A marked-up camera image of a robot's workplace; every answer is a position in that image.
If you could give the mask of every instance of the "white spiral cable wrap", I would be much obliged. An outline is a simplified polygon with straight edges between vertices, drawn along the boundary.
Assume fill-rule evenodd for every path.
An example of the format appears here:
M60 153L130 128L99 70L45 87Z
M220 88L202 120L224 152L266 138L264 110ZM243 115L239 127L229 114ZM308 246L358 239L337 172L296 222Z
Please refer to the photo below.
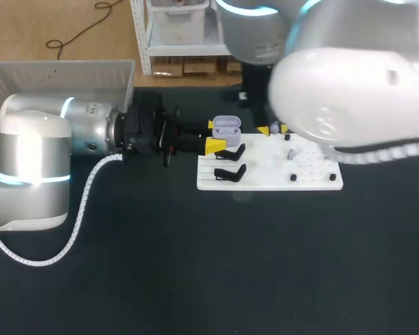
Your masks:
M345 154L327 146L321 146L321 151L326 158L332 161L343 164L367 165L419 156L419 142L370 151L363 154Z
M65 247L61 250L60 253L58 253L53 258L50 258L49 260L26 260L18 255L16 255L14 252L9 250L7 246L3 244L3 242L0 240L0 249L9 257L14 259L17 262L20 262L22 264L28 265L30 267L46 267L47 265L54 264L58 262L60 259L62 259L67 252L71 249L73 244L75 243L76 237L79 232L79 228L81 226L82 217L84 216L85 211L85 205L87 203L87 199L89 197L89 191L91 188L91 184L93 183L93 180L98 173L98 171L107 163L112 161L122 161L123 156L121 154L111 155L107 156L103 159L101 159L93 168L93 170L90 172L89 177L87 178L87 182L85 183L84 192L82 193L82 199L79 206L79 212L78 216L76 218L75 227L73 228L73 232L71 233L70 239L68 240Z

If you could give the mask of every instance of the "black cable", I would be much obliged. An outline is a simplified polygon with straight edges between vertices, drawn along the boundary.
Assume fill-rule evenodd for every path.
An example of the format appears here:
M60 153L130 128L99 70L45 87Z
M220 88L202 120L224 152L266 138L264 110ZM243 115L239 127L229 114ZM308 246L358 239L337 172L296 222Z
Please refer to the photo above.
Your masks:
M108 9L109 10L107 12L107 14L105 14L105 17L103 17L99 21L96 21L92 25L88 26L86 29L82 30L78 35L76 35L75 37L73 37L72 39L70 39L67 43L62 43L61 40L49 40L48 42L45 43L45 46L48 49L59 49L59 52L57 53L57 60L60 60L61 53L62 53L62 50L64 49L64 47L66 47L67 45L69 45L70 43L72 43L76 38L78 38L79 36L81 36L86 31L90 30L91 28L95 27L97 24L100 24L102 21L104 21L105 19L107 19L110 16L110 14L112 14L112 7L113 6L116 6L117 4L121 3L122 1L123 0L117 0L114 3L108 3L108 2L97 2L97 3L95 3L94 4L95 9Z

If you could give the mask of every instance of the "metal cylinder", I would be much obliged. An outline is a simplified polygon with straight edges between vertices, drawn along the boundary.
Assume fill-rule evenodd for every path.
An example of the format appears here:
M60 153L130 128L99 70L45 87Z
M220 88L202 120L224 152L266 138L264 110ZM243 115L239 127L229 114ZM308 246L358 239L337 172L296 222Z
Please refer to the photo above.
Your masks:
M1 125L0 173L38 183L70 175L71 127L39 111L11 113Z
M290 22L279 13L244 9L219 2L223 37L230 53L254 65L275 64L284 56Z
M112 103L81 101L32 94L14 94L2 105L0 122L13 112L39 110L59 115L70 122L73 154L106 156L118 150L115 122L119 110Z

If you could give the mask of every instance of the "cardboard box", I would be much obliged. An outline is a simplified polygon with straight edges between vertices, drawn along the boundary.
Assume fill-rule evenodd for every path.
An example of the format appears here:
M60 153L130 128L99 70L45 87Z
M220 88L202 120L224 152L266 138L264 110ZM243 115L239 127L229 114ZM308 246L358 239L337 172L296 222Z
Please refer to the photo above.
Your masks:
M190 76L209 76L217 74L217 57L185 57L185 75Z
M229 56L226 63L226 71L240 73L242 72L242 65L234 57Z
M183 77L183 57L152 57L152 75Z

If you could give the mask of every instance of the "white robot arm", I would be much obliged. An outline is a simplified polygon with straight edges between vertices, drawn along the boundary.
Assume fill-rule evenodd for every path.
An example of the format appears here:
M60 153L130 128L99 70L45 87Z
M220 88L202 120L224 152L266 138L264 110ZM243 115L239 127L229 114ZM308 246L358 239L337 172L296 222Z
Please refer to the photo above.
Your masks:
M377 154L362 163L419 154L419 0L218 3L233 56L276 64L270 105L292 131Z

